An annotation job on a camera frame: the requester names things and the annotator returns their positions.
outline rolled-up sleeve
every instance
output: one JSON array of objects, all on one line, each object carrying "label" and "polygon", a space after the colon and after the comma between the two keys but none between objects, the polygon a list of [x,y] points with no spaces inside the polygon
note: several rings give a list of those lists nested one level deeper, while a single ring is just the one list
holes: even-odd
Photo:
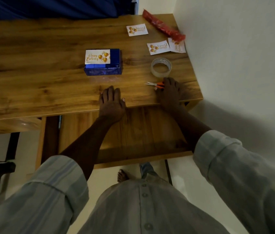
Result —
[{"label": "rolled-up sleeve", "polygon": [[88,200],[80,166],[52,156],[0,205],[0,233],[66,233]]},{"label": "rolled-up sleeve", "polygon": [[275,233],[275,168],[218,131],[199,139],[194,162],[249,233]]}]

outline tape roll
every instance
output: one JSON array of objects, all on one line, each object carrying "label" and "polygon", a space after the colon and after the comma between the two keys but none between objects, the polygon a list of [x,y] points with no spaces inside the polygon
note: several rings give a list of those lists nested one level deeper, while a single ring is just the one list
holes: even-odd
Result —
[{"label": "tape roll", "polygon": [[[155,71],[154,70],[154,65],[157,64],[157,63],[165,64],[168,67],[169,70],[167,72],[164,72],[164,73],[160,73],[160,72]],[[158,78],[167,77],[170,74],[171,69],[172,69],[172,63],[168,59],[163,58],[163,57],[156,58],[151,63],[151,73],[153,75],[155,75],[156,77],[158,77]]]}]

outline blue gift box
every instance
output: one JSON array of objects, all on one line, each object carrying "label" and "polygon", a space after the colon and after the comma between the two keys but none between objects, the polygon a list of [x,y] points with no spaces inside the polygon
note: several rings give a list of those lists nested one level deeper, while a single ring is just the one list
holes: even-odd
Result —
[{"label": "blue gift box", "polygon": [[85,64],[85,74],[87,76],[121,74],[122,66],[120,49],[111,49],[110,64]]}]

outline hand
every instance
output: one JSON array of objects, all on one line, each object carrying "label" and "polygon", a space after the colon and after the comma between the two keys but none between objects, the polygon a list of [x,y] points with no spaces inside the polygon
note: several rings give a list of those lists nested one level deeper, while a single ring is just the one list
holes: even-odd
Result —
[{"label": "hand", "polygon": [[173,113],[180,106],[180,84],[171,77],[163,78],[163,83],[164,89],[155,88],[157,99],[165,111]]},{"label": "hand", "polygon": [[120,99],[120,89],[113,86],[104,89],[99,96],[99,118],[106,118],[111,123],[120,121],[126,112],[124,98]]}]

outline red wrapping paper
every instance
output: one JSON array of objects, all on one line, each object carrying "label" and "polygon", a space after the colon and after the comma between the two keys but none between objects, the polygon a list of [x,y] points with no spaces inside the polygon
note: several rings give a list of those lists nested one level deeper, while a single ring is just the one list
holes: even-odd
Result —
[{"label": "red wrapping paper", "polygon": [[153,16],[147,10],[144,9],[142,16],[144,17],[144,19],[146,19],[153,26],[155,26],[159,30],[161,30],[164,33],[166,33],[167,35],[169,35],[173,40],[175,40],[177,42],[181,42],[182,40],[185,39],[185,35],[184,34],[181,34],[177,30],[171,29],[169,26],[167,26],[161,20],[157,19],[155,16]]}]

